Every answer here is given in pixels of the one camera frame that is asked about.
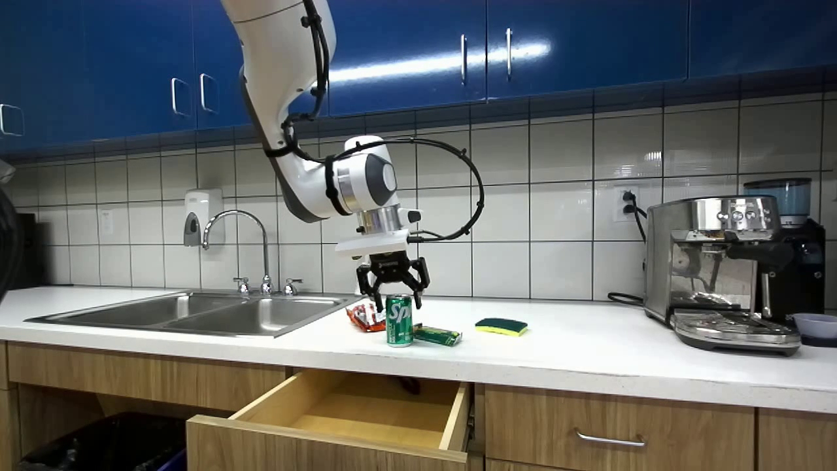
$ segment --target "kitchen counter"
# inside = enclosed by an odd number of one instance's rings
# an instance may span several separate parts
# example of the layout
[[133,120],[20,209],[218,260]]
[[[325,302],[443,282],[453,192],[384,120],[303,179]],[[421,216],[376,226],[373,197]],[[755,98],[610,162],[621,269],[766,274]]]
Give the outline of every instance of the kitchen counter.
[[[792,357],[683,345],[635,307],[426,299],[415,322],[460,331],[458,349],[393,349],[342,312],[283,339],[173,336],[32,324],[29,318],[173,297],[173,290],[32,288],[0,305],[0,341],[69,349],[436,378],[601,395],[837,413],[837,349]],[[473,331],[482,318],[529,322],[521,339]]]

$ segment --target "bowl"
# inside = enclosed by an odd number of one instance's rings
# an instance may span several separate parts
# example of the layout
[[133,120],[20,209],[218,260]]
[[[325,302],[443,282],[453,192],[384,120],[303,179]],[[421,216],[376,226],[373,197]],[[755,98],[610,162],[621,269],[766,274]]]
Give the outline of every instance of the bowl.
[[837,314],[800,312],[800,314],[792,314],[792,319],[796,319],[796,331],[804,339],[837,344]]

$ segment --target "sponge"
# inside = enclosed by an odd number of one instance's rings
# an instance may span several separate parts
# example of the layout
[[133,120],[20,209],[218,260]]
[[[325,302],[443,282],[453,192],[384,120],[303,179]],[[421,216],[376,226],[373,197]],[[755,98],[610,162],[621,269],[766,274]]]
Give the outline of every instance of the sponge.
[[508,318],[483,318],[475,322],[475,331],[489,336],[524,336],[529,324]]

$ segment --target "small green object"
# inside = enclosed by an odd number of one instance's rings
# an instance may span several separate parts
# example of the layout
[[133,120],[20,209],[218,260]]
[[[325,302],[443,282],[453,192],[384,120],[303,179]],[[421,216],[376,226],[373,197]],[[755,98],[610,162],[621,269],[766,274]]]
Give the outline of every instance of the small green object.
[[387,344],[390,345],[413,345],[413,299],[410,297],[387,297]]
[[436,344],[436,345],[460,345],[462,336],[456,331],[415,324],[413,341]]

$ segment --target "open drawer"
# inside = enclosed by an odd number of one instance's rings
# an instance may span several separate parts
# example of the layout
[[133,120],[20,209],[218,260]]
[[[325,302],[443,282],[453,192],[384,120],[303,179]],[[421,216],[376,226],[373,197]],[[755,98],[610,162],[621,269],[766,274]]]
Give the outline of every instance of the open drawer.
[[194,416],[188,469],[465,471],[465,426],[465,386],[302,373],[231,418]]

